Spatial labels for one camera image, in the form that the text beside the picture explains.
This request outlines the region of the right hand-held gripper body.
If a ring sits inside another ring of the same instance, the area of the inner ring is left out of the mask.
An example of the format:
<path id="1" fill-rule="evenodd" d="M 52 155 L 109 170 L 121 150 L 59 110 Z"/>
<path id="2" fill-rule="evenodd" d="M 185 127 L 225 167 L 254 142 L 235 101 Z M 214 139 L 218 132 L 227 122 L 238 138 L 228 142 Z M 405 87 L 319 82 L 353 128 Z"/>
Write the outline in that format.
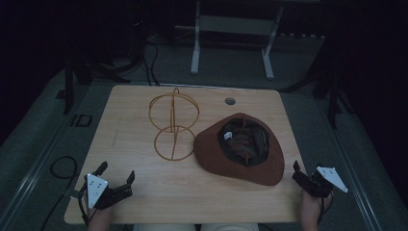
<path id="1" fill-rule="evenodd" d="M 316 167 L 315 173 L 311 176 L 302 171 L 293 173 L 293 180 L 313 197 L 327 197 L 334 187 L 344 193 L 348 192 L 347 186 L 334 167 Z"/>

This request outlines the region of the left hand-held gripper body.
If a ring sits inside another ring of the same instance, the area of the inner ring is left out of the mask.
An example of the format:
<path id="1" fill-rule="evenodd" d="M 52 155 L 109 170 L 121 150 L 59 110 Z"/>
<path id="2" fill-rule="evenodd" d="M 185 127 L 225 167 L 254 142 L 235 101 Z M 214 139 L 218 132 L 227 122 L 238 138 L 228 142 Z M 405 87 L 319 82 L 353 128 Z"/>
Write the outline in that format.
<path id="1" fill-rule="evenodd" d="M 88 194 L 88 207 L 90 209 L 104 210 L 117 202 L 133 195 L 132 186 L 126 183 L 118 188 L 110 189 L 109 183 L 93 174 L 86 176 L 86 190 Z"/>

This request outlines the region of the brown felt hat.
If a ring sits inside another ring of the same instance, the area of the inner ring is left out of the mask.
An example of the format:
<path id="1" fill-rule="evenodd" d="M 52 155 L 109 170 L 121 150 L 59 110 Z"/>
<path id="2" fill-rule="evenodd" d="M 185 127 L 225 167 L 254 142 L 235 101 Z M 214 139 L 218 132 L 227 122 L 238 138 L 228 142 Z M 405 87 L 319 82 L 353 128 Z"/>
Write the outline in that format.
<path id="1" fill-rule="evenodd" d="M 260 119 L 237 113 L 200 132 L 193 141 L 200 166 L 216 175 L 275 186 L 283 178 L 282 148 Z"/>

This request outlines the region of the gold wire hat stand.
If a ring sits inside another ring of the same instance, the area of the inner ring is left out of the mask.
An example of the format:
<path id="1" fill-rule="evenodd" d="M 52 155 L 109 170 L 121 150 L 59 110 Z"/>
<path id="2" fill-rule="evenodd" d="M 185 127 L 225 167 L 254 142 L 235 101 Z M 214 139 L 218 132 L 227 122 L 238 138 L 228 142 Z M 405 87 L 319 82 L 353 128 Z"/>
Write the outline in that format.
<path id="1" fill-rule="evenodd" d="M 167 127 L 160 127 L 159 125 L 157 125 L 152 117 L 152 111 L 153 108 L 155 106 L 155 104 L 162 98 L 165 97 L 169 97 L 170 98 L 170 103 L 169 103 L 169 125 Z M 181 125 L 177 123 L 176 120 L 176 99 L 177 98 L 182 98 L 188 102 L 190 102 L 196 109 L 196 116 L 194 121 L 189 125 L 189 126 L 185 126 L 185 125 Z M 191 128 L 195 125 L 195 123 L 198 121 L 200 116 L 200 108 L 198 103 L 189 95 L 186 95 L 184 93 L 181 93 L 178 87 L 175 87 L 173 89 L 173 91 L 171 93 L 165 93 L 165 94 L 161 94 L 158 95 L 156 97 L 154 97 L 150 102 L 149 102 L 149 106 L 148 106 L 148 118 L 150 123 L 159 130 L 159 132 L 157 133 L 157 135 L 155 136 L 153 145 L 154 145 L 154 150 L 156 152 L 156 154 L 161 157 L 162 159 L 166 160 L 166 161 L 171 161 L 171 162 L 179 162 L 179 161 L 183 161 L 187 158 L 189 158 L 192 153 L 193 150 L 191 150 L 188 154 L 184 155 L 183 157 L 180 158 L 176 158 L 175 157 L 175 150 L 177 147 L 177 141 L 178 141 L 178 136 L 185 132 L 188 131 L 193 138 L 195 138 L 195 133 L 191 130 Z M 172 149 L 171 149 L 171 155 L 169 157 L 165 156 L 164 154 L 162 154 L 159 150 L 159 143 L 158 143 L 158 139 L 160 137 L 160 135 L 162 133 L 169 133 L 172 135 L 173 137 L 173 144 L 172 144 Z"/>

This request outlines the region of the person's right hand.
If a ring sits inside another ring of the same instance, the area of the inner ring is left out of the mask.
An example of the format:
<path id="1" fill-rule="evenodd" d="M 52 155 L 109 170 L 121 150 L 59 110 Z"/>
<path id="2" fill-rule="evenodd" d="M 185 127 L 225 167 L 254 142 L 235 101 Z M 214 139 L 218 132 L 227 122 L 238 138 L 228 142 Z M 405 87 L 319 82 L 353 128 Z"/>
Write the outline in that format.
<path id="1" fill-rule="evenodd" d="M 319 231 L 319 222 L 323 214 L 330 208 L 332 201 L 333 193 L 327 197 L 313 197 L 303 191 L 299 209 L 302 231 Z"/>

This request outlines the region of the person's left hand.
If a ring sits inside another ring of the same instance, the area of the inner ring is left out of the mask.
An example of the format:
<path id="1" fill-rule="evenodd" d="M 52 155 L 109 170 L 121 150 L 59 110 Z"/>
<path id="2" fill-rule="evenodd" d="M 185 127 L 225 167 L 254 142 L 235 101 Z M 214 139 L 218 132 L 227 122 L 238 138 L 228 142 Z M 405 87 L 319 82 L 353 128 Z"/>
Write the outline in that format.
<path id="1" fill-rule="evenodd" d="M 88 209 L 89 224 L 87 231 L 109 231 L 114 206 L 104 210 Z"/>

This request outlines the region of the black floor socket box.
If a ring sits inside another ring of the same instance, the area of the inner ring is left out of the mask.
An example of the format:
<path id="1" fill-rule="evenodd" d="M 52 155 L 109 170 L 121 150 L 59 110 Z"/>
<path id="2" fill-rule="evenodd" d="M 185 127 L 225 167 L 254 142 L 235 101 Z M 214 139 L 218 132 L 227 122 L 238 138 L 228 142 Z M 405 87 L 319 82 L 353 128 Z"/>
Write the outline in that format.
<path id="1" fill-rule="evenodd" d="M 91 115 L 75 115 L 70 122 L 70 127 L 90 127 L 92 120 Z"/>

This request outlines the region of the black metal stand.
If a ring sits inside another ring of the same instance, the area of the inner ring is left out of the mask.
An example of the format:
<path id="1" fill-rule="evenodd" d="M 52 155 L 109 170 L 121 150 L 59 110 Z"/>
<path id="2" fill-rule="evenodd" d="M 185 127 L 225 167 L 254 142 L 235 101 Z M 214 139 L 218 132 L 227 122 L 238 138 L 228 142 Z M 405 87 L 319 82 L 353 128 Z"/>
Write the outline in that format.
<path id="1" fill-rule="evenodd" d="M 323 99 L 328 95 L 327 119 L 333 129 L 337 128 L 336 114 L 338 113 L 339 86 L 339 76 L 322 76 L 319 77 L 318 83 L 313 90 L 313 96 L 316 99 Z"/>
<path id="2" fill-rule="evenodd" d="M 72 59 L 67 57 L 64 64 L 64 114 L 67 115 L 73 105 L 73 69 Z"/>

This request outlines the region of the white metal desk frame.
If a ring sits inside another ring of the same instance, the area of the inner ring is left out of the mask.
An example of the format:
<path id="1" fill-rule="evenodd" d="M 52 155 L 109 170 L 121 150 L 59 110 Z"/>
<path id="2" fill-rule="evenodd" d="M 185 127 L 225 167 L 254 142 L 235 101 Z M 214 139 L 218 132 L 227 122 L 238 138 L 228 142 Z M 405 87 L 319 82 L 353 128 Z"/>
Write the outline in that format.
<path id="1" fill-rule="evenodd" d="M 269 53 L 277 35 L 277 29 L 285 10 L 279 7 L 273 20 L 246 19 L 241 17 L 228 17 L 202 14 L 200 11 L 201 0 L 195 1 L 194 47 L 191 58 L 191 74 L 197 74 L 200 60 L 200 33 L 219 32 L 231 34 L 244 34 L 254 36 L 268 36 L 267 45 L 261 50 L 266 78 L 272 80 L 274 73 Z"/>

